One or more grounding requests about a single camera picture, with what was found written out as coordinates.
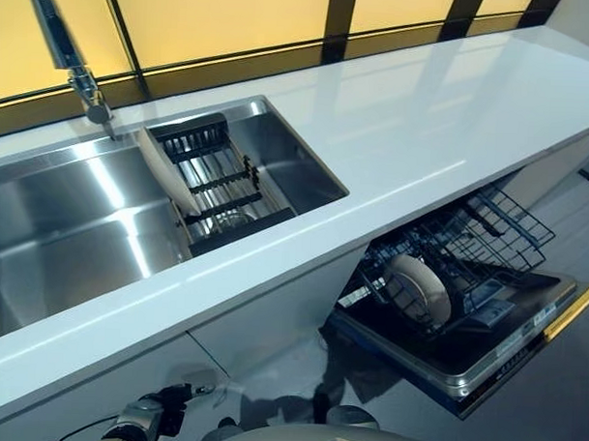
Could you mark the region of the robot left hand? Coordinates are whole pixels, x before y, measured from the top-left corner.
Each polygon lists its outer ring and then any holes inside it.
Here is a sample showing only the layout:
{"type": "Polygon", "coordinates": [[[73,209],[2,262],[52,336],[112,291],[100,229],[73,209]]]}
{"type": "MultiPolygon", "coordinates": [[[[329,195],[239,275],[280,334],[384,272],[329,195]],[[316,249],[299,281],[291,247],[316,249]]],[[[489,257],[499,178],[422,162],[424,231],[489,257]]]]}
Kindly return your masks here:
{"type": "Polygon", "coordinates": [[[215,385],[193,385],[181,383],[147,394],[143,399],[151,399],[166,405],[182,405],[193,398],[211,394],[216,389],[215,385]]]}

